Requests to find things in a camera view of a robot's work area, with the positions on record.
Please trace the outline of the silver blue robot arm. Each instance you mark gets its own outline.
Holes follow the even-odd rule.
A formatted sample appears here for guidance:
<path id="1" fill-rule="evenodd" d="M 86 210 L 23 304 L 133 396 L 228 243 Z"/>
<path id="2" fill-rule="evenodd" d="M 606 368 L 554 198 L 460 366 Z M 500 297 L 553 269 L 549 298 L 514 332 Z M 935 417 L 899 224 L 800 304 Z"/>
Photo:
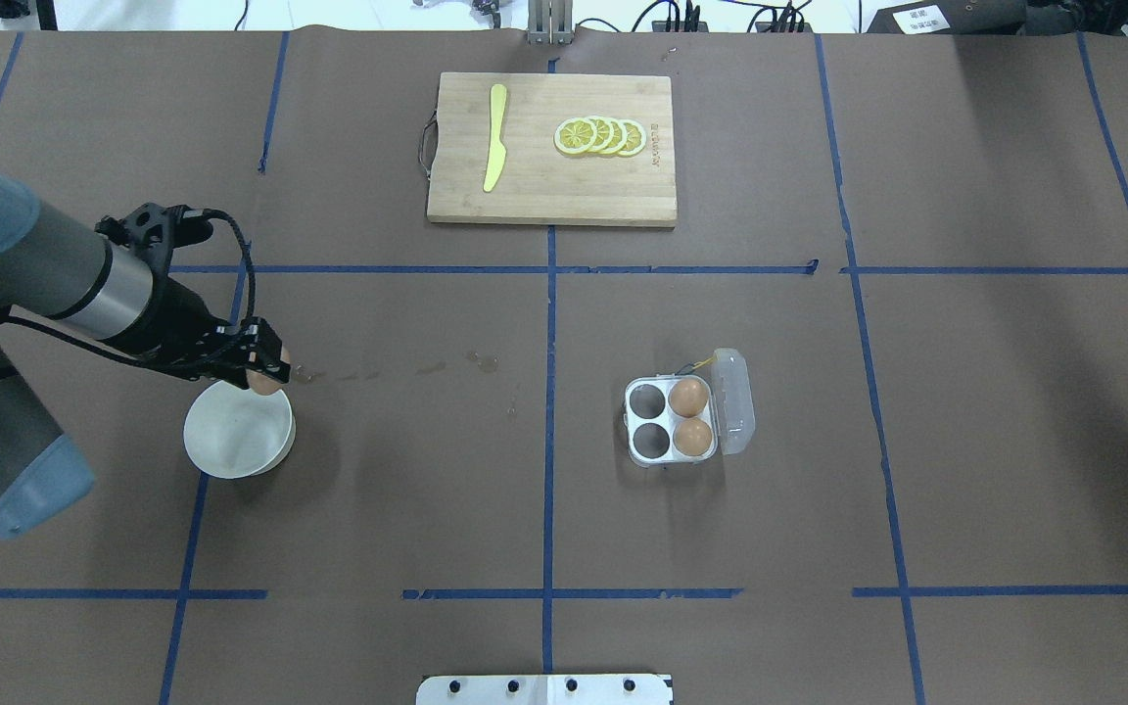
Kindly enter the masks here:
<path id="1" fill-rule="evenodd" d="M 233 237 L 245 299 L 219 315 L 173 273 L 176 253 L 215 227 Z M 83 499 L 95 474 L 23 374 L 3 331 L 183 381 L 261 396 L 285 388 L 292 360 L 257 308 L 250 238 L 215 208 L 143 204 L 95 224 L 0 173 L 0 539 L 19 539 Z"/>

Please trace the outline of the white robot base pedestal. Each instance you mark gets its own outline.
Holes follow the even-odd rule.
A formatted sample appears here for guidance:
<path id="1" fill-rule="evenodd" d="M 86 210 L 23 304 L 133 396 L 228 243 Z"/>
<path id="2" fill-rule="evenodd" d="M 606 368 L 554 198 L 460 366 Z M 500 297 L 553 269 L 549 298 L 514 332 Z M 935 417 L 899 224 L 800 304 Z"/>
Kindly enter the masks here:
<path id="1" fill-rule="evenodd" d="M 429 677 L 416 704 L 673 704 L 667 675 L 470 675 Z"/>

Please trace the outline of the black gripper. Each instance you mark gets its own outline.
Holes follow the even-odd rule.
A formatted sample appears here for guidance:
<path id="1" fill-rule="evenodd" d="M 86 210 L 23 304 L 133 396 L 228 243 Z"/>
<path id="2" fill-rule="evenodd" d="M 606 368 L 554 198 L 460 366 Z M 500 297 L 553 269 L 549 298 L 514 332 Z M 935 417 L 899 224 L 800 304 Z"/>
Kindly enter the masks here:
<path id="1" fill-rule="evenodd" d="M 211 312 L 188 287 L 165 284 L 138 324 L 138 358 L 165 374 L 214 379 L 248 389 L 248 369 L 290 384 L 281 370 L 285 347 L 263 317 L 233 324 Z"/>

